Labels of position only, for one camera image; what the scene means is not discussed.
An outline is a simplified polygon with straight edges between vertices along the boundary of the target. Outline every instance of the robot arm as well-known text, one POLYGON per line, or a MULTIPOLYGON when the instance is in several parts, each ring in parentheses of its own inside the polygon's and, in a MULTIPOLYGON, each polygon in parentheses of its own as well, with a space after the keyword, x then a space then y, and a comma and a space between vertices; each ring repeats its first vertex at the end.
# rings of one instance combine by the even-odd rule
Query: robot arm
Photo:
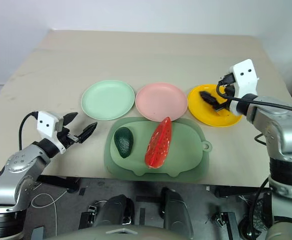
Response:
POLYGON ((37 130, 43 139, 13 154, 0 175, 0 238, 22 237, 26 210, 30 204, 33 185, 50 159, 65 153, 74 143, 83 143, 95 130, 97 123, 87 126, 79 136, 71 135, 64 126, 77 112, 59 116, 38 112, 37 130))
POLYGON ((257 96, 257 81, 252 61, 247 59, 230 68, 230 74, 219 82, 217 93, 228 99, 248 100, 231 100, 229 110, 245 115, 266 139, 273 224, 266 239, 292 240, 292 111, 271 106, 283 104, 275 98, 257 96), (220 93, 221 85, 230 96, 220 93))

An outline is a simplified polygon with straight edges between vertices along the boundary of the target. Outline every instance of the white wall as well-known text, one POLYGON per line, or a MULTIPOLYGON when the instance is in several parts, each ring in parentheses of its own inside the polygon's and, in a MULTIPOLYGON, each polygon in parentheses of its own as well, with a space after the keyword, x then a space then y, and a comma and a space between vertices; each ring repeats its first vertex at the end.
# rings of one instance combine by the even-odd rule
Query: white wall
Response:
POLYGON ((292 0, 0 0, 0 84, 49 29, 255 36, 292 93, 292 0))

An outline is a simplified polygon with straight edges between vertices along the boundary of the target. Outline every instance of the green cutting board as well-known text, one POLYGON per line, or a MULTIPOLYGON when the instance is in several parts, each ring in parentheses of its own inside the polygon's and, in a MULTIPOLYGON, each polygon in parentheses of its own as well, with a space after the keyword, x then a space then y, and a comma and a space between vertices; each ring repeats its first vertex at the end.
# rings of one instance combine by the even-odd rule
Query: green cutting board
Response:
POLYGON ((113 135, 110 144, 112 160, 118 166, 133 171, 137 176, 153 173, 176 177, 181 172, 196 167, 201 162, 203 151, 211 150, 211 144, 208 141, 202 141, 196 130, 188 125, 173 122, 170 148, 163 166, 156 169, 149 168, 144 159, 149 140, 157 126, 158 123, 154 121, 135 121, 120 126, 132 132, 134 144, 131 154, 122 158, 116 148, 113 135))
MULTIPOLYGON (((111 145, 114 145, 113 142, 113 136, 115 134, 115 131, 123 127, 126 124, 134 123, 134 122, 150 122, 144 117, 126 117, 121 118, 118 121, 116 121, 113 126, 111 127, 107 140, 105 145, 105 152, 104 152, 104 165, 105 168, 108 170, 109 173, 111 173, 114 177, 122 180, 129 180, 129 181, 151 181, 151 182, 183 182, 183 183, 195 183, 199 180, 203 179, 205 175, 208 172, 209 167, 209 151, 212 150, 211 144, 208 142, 207 144, 204 144, 205 150, 202 152, 202 158, 200 163, 195 166, 194 168, 186 171, 182 171, 178 176, 172 177, 167 173, 152 173, 152 172, 146 172, 145 174, 141 176, 137 176, 134 174, 132 170, 125 169, 123 167, 120 167, 117 165, 114 160, 112 159, 111 155, 111 145)), ((206 138, 198 125, 198 123, 184 118, 179 118, 175 120, 173 123, 180 123, 183 125, 187 125, 193 130, 197 132, 197 134, 200 137, 200 142, 198 142, 198 147, 202 147, 203 141, 206 141, 206 138)))

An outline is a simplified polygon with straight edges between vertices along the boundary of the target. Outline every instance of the green plate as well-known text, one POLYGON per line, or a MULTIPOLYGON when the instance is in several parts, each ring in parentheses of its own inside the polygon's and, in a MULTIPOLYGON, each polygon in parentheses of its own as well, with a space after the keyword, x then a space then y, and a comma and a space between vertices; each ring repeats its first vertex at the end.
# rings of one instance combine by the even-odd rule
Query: green plate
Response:
POLYGON ((126 127, 132 132, 134 144, 131 154, 122 158, 115 145, 113 135, 110 145, 112 160, 118 166, 133 171, 137 176, 153 173, 176 177, 181 172, 196 167, 201 162, 203 151, 211 151, 211 144, 208 141, 201 141, 196 130, 186 124, 173 122, 170 148, 163 166, 157 169, 149 168, 144 159, 149 140, 157 126, 158 123, 153 121, 135 121, 120 126, 126 127))
POLYGON ((163 182, 197 182, 198 180, 202 179, 205 174, 207 173, 208 166, 209 166, 209 154, 208 152, 212 149, 211 144, 206 141, 205 136, 199 127, 199 125, 189 119, 180 118, 173 122, 173 136, 172 142, 169 150, 169 154, 167 156, 166 162, 163 167, 158 169, 148 169, 147 166, 144 164, 144 154, 147 149, 147 145, 149 143, 150 137, 155 130, 158 123, 148 121, 143 117, 127 117, 122 118, 114 123, 111 127, 109 135, 107 137, 106 146, 105 146, 105 153, 104 153, 104 164, 106 169, 113 174, 115 177, 123 180, 130 180, 130 181, 163 181, 163 182), (148 133, 145 132, 146 127, 143 127, 137 130, 136 126, 140 126, 141 124, 146 126, 145 124, 149 123, 149 131, 148 133), (127 158, 121 158, 116 147, 114 144, 113 136, 115 131, 120 127, 128 127, 133 135, 134 135, 134 145, 132 148, 131 156, 127 158), (185 151, 182 153, 177 153, 179 147, 176 147, 177 144, 183 144, 183 147, 186 147, 185 143, 181 143, 182 139, 186 137, 184 134, 180 134, 181 130, 186 130, 187 134, 191 134, 191 139, 196 140, 196 142, 192 142, 187 140, 187 144, 190 144, 191 147, 187 150, 190 151, 187 154, 185 151), (181 160, 174 158, 174 154, 171 154, 174 151, 174 154, 180 154, 181 160), (130 164, 126 164, 127 161, 133 161, 133 158, 137 157, 135 164, 138 166, 142 166, 139 168, 131 167, 130 164), (167 172, 167 169, 164 168, 166 164, 168 164, 169 158, 175 159, 176 162, 174 163, 175 166, 182 166, 185 165, 184 169, 175 169, 176 167, 170 168, 167 172), (184 162, 186 159, 191 159, 190 164, 185 164, 184 162))
POLYGON ((126 114, 135 102, 135 93, 127 83, 116 80, 100 81, 82 95, 85 114, 97 120, 113 120, 126 114))

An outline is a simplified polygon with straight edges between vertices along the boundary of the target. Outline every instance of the avocado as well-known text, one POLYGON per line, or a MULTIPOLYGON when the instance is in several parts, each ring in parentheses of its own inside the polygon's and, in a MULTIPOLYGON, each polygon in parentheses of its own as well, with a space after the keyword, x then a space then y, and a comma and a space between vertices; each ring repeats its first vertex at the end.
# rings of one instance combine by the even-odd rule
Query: avocado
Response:
POLYGON ((115 132, 114 140, 120 156, 124 159, 128 157, 134 144, 134 137, 129 128, 118 128, 115 132))

